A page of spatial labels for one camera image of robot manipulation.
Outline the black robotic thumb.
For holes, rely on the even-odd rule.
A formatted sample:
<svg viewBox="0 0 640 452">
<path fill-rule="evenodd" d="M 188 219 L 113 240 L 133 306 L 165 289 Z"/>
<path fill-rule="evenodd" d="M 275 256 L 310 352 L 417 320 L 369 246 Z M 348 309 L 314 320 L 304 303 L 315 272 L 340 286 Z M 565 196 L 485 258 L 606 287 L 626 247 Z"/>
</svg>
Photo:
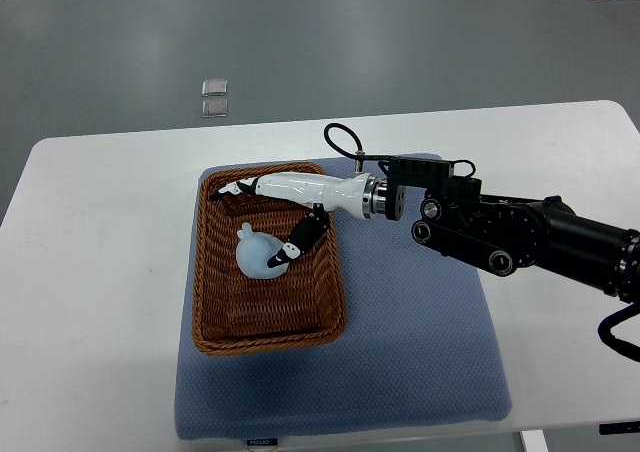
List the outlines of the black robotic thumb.
<svg viewBox="0 0 640 452">
<path fill-rule="evenodd" d="M 294 227 L 284 245 L 268 259 L 267 265 L 284 265 L 307 254 L 329 230 L 329 227 L 329 214 L 323 207 L 313 207 Z"/>
</svg>

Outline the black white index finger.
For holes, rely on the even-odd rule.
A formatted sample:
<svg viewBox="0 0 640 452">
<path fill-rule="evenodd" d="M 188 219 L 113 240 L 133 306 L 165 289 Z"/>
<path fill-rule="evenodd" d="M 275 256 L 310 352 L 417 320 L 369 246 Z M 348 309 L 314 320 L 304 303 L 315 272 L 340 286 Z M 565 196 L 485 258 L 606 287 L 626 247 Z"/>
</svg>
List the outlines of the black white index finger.
<svg viewBox="0 0 640 452">
<path fill-rule="evenodd" d="M 258 184 L 257 178 L 246 178 L 230 182 L 209 195 L 212 202 L 221 200 L 226 196 L 238 196 L 242 194 L 255 195 Z"/>
</svg>

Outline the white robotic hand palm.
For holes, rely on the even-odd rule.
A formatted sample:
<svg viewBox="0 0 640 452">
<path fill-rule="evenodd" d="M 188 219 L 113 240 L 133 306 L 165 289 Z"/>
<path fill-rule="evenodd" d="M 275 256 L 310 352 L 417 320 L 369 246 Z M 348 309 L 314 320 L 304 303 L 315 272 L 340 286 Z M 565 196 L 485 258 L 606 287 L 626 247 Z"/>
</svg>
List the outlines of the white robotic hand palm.
<svg viewBox="0 0 640 452">
<path fill-rule="evenodd" d="M 355 218 L 385 214 L 386 182 L 371 173 L 352 178 L 279 172 L 257 179 L 257 195 L 287 200 L 308 208 L 321 205 L 326 212 L 342 209 Z"/>
</svg>

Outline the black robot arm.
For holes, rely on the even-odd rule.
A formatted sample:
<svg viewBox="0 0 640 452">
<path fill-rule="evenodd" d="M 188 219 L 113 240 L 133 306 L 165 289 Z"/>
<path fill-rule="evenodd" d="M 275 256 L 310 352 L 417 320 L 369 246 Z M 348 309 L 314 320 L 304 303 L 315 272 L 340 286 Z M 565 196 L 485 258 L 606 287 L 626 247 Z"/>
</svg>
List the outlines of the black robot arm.
<svg viewBox="0 0 640 452">
<path fill-rule="evenodd" d="M 237 179 L 210 198 L 264 196 L 309 208 L 268 259 L 267 266 L 274 268 L 309 252 L 324 235 L 330 212 L 342 209 L 358 219 L 383 215 L 397 221 L 407 188 L 421 188 L 421 217 L 411 228 L 416 243 L 500 277 L 538 266 L 638 305 L 638 231 L 579 217 L 558 196 L 484 195 L 480 180 L 455 174 L 452 161 L 386 156 L 377 162 L 381 175 L 275 172 Z"/>
</svg>

